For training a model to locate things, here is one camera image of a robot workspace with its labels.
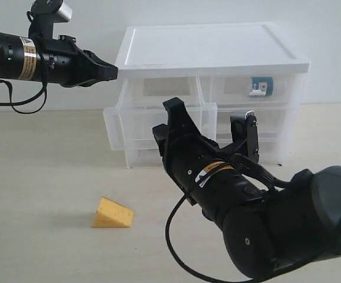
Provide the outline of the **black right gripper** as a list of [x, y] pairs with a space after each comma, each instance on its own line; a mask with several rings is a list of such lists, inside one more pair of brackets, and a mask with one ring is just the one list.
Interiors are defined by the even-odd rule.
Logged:
[[168, 124], [153, 127], [164, 168], [190, 205], [237, 206], [238, 171], [202, 136], [178, 97], [163, 102]]

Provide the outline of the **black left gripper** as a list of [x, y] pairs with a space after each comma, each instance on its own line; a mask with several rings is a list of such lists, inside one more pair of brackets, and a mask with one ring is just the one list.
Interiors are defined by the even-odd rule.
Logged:
[[89, 87], [118, 78], [118, 67], [92, 51], [80, 49], [70, 37], [64, 40], [34, 40], [48, 68], [48, 82], [62, 87]]

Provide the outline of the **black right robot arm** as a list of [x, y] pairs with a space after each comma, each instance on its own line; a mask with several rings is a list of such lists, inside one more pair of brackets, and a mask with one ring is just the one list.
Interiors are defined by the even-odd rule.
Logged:
[[153, 136], [164, 170], [183, 193], [178, 204], [201, 207], [248, 282], [341, 257], [341, 166], [278, 179], [259, 163], [253, 111], [230, 116], [232, 142], [220, 147], [201, 134], [181, 99], [163, 106], [168, 122]]

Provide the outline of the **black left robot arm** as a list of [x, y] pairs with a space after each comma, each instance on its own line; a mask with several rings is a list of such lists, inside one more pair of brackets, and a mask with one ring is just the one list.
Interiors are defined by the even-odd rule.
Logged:
[[0, 79], [41, 81], [42, 58], [48, 82], [65, 88], [90, 87], [118, 78], [118, 67], [78, 48], [73, 37], [32, 40], [0, 32]]

